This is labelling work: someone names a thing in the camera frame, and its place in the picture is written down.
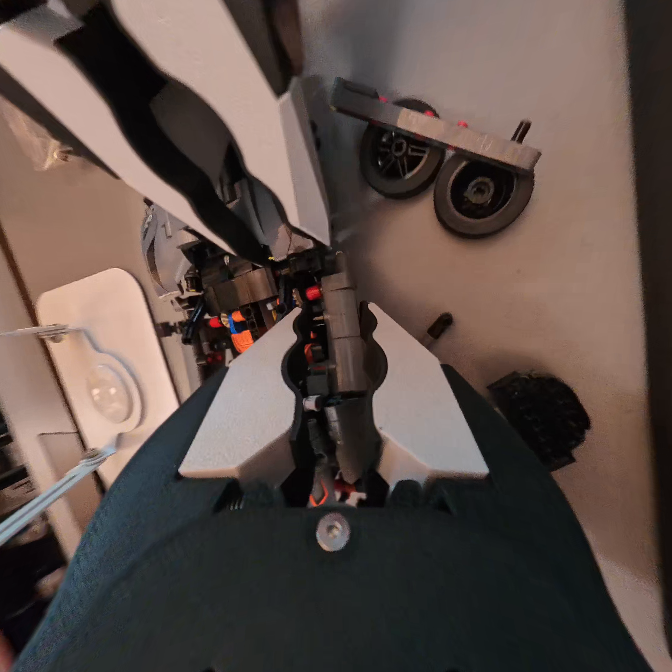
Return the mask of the lego car chassis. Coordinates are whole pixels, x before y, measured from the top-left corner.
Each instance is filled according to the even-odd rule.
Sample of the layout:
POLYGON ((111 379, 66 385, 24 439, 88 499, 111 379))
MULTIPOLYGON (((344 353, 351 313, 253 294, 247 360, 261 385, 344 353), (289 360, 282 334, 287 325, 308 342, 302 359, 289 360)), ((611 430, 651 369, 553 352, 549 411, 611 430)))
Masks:
POLYGON ((362 316, 345 256, 312 250, 276 270, 252 268, 150 201, 141 244, 156 292, 183 316, 156 330, 193 350, 202 380, 219 371, 224 378, 236 358, 300 309, 288 356, 300 393, 290 435, 296 467, 279 488, 290 505, 382 505, 389 486, 376 470, 376 345, 365 333, 367 319, 371 327, 375 320, 362 316))

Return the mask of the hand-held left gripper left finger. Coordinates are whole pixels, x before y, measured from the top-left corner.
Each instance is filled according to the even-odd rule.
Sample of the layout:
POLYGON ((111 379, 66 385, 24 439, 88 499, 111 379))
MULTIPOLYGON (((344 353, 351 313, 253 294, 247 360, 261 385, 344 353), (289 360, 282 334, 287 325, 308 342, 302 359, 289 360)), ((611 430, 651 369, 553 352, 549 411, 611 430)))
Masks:
POLYGON ((294 308, 224 375, 179 466, 189 479, 233 478, 275 489, 296 465, 290 435, 299 389, 288 373, 288 356, 298 344, 294 308))

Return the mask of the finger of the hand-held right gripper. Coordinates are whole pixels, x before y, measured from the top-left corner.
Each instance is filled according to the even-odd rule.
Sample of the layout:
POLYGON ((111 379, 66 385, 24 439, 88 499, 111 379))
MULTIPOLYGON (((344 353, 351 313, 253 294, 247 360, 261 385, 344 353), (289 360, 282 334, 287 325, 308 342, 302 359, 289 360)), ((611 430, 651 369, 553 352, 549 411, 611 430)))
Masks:
POLYGON ((1 69, 121 181, 236 256, 270 252, 231 212, 206 172, 158 123, 151 100, 167 83, 94 7, 1 8, 1 69))
POLYGON ((290 226, 331 245, 327 193, 300 78, 276 93, 224 1, 114 1, 115 18, 164 74, 222 120, 244 168, 290 226))

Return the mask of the black lego fender assembly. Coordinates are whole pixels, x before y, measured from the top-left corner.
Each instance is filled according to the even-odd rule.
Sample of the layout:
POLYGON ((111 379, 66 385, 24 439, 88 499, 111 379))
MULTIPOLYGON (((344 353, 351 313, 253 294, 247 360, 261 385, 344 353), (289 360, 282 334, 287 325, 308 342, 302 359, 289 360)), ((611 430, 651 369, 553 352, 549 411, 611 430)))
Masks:
POLYGON ((592 428, 576 392, 556 376, 511 372, 487 386, 508 423, 550 472, 576 459, 574 451, 592 428))

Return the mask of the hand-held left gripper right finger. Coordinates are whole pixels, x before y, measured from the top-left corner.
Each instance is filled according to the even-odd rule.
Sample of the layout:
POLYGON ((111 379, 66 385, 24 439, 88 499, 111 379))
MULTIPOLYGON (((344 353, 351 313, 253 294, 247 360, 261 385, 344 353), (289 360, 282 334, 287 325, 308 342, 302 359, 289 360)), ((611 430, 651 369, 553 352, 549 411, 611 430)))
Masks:
POLYGON ((439 359, 379 306, 366 307, 386 364, 372 415, 382 440, 376 470, 390 491, 405 481, 486 478, 489 468, 439 359))

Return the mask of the black lego wheel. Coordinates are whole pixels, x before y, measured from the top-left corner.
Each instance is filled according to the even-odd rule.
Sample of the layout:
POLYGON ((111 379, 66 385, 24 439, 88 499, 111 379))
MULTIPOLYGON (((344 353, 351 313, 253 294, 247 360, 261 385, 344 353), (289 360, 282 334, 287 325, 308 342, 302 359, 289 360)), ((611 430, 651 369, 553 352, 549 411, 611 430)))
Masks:
POLYGON ((377 194, 406 200, 436 180, 447 149, 370 122, 359 142, 359 172, 377 194))
POLYGON ((511 226, 528 206, 534 174, 452 155, 433 190, 441 226, 463 239, 484 239, 511 226))

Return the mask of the white metal stand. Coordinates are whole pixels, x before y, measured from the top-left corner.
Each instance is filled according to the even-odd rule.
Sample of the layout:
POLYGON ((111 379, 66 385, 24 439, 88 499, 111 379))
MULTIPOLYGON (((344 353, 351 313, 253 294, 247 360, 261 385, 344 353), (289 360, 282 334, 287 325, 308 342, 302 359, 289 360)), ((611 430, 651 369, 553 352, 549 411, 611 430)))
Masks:
POLYGON ((1 353, 49 355, 74 417, 72 434, 39 434, 53 484, 1 524, 1 545, 97 473, 105 486, 179 406, 139 282, 111 268, 43 293, 38 324, 1 328, 1 353))

